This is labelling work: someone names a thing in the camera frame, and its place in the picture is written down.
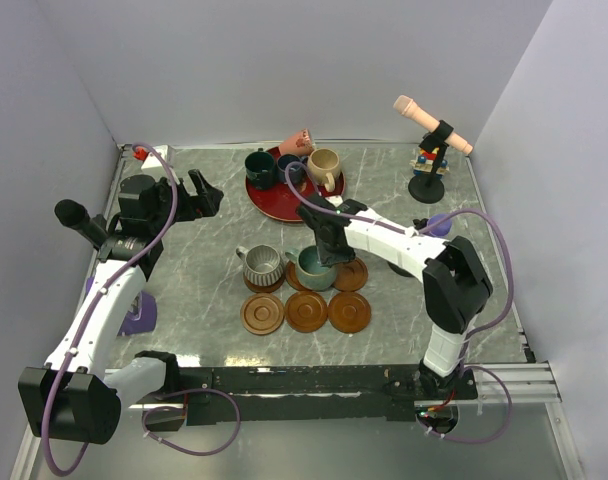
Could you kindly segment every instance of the red clip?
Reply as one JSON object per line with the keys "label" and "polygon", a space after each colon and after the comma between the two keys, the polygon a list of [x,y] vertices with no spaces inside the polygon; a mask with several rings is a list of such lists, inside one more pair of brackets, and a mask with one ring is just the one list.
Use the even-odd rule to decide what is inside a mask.
{"label": "red clip", "polygon": [[142,147],[137,147],[135,149],[135,152],[133,152],[133,156],[137,158],[140,162],[143,162],[144,160],[146,160],[146,157],[148,157],[148,152]]}

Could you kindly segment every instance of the dark green mug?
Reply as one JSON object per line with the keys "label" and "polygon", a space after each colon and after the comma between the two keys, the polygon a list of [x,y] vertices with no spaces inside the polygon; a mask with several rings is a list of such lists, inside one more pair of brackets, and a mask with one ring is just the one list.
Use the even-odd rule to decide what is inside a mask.
{"label": "dark green mug", "polygon": [[273,155],[259,149],[251,153],[244,161],[246,178],[258,190],[268,190],[275,185],[277,167]]}

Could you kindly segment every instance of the pink microphone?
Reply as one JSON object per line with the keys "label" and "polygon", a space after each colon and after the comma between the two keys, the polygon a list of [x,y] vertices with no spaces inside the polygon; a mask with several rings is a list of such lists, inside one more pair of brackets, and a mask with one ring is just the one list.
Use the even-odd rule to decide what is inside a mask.
{"label": "pink microphone", "polygon": [[[439,120],[437,120],[432,115],[426,113],[422,110],[417,103],[412,98],[408,98],[405,95],[400,95],[400,97],[395,101],[393,108],[397,110],[400,115],[410,118],[414,120],[415,123],[424,127],[429,132],[433,133],[435,129],[440,124]],[[452,132],[447,138],[446,143],[448,143],[451,147],[456,150],[459,150],[464,155],[468,155],[473,151],[473,145],[468,143],[462,137],[460,137],[457,133]]]}

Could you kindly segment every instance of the microphone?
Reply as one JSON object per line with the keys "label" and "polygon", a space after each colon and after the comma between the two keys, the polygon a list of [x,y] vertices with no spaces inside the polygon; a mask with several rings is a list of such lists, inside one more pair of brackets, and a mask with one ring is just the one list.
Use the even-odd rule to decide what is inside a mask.
{"label": "microphone", "polygon": [[73,200],[60,200],[55,205],[55,216],[67,228],[75,230],[99,250],[108,239],[108,233],[95,223],[86,208]]}
{"label": "microphone", "polygon": [[[433,133],[440,124],[439,120],[422,110],[412,98],[408,98],[406,95],[400,95],[395,101],[395,104],[393,104],[393,108],[397,110],[400,115],[414,120],[415,123],[424,127],[430,133]],[[459,150],[464,155],[468,155],[473,151],[473,145],[455,132],[448,136],[446,143],[454,149]]]}

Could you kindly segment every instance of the gray marble surface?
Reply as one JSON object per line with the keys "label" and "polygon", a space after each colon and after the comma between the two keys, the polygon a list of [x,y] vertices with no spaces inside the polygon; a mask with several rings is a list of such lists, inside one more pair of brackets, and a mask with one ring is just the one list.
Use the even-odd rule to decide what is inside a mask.
{"label": "gray marble surface", "polygon": [[[463,156],[450,152],[450,172],[444,178],[446,195],[435,205],[423,205],[408,194],[410,159],[416,147],[395,148],[330,145],[343,162],[347,179],[344,198],[369,205],[394,222],[410,225],[413,218],[429,217],[457,208],[479,208],[475,185]],[[117,338],[110,365],[121,367],[141,350],[178,355],[183,366],[349,365],[417,363],[431,332],[424,309],[422,285],[399,277],[384,261],[358,252],[369,269],[360,293],[370,302],[372,319],[360,333],[346,335],[329,322],[311,334],[298,333],[284,322],[275,333],[260,337],[247,332],[240,307],[251,295],[242,278],[238,245],[266,243],[284,250],[313,244],[304,225],[269,219],[248,200],[244,188],[244,158],[251,149],[180,150],[174,167],[179,176],[199,168],[206,179],[224,191],[216,218],[174,225],[164,238],[165,251],[146,291],[158,302],[155,331]],[[122,177],[138,172],[139,162],[126,159]],[[449,237],[463,235],[478,250],[495,292],[478,319],[493,319],[502,309],[506,288],[483,220],[460,216]],[[282,302],[294,291],[285,282],[275,293]],[[324,292],[330,300],[336,292]],[[471,362],[523,362],[518,327],[511,314],[501,325],[477,335],[469,351]]]}

